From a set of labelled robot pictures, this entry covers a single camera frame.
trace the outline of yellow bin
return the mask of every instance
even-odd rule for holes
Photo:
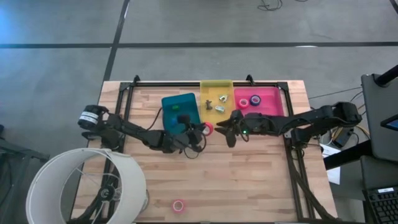
[[[226,102],[220,97],[227,95]],[[206,100],[211,101],[213,109],[206,110]],[[215,110],[216,106],[223,106],[224,113]],[[215,125],[217,122],[229,118],[232,110],[235,110],[234,85],[232,80],[202,80],[200,82],[200,119],[202,122],[210,122]]]

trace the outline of tape roll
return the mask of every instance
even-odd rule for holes
[[[209,136],[213,133],[213,130],[214,130],[213,125],[209,122],[205,122],[205,128],[203,130],[203,134],[205,136]]]
[[[240,108],[247,108],[249,106],[249,102],[247,99],[241,99],[239,100],[238,106]]]
[[[181,214],[185,210],[184,201],[181,199],[177,199],[173,201],[172,209],[174,213]]]
[[[261,98],[259,95],[252,95],[250,97],[250,104],[252,106],[258,106],[258,105],[260,105],[260,102],[261,102]]]

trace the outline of blue tape roll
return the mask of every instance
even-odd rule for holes
[[[260,105],[260,102],[261,102],[261,98],[259,95],[252,95],[250,97],[250,104],[252,106],[258,106],[258,105]]]

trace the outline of paper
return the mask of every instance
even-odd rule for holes
[[[330,146],[327,146],[324,144],[320,144],[320,145],[323,148],[322,156],[324,158],[340,152],[340,150],[335,149],[333,147],[330,147]],[[329,182],[340,185],[340,167],[330,169],[327,172],[328,172]]]

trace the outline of keyboard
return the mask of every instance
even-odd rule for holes
[[[398,187],[364,190],[363,193],[377,223],[398,224]]]

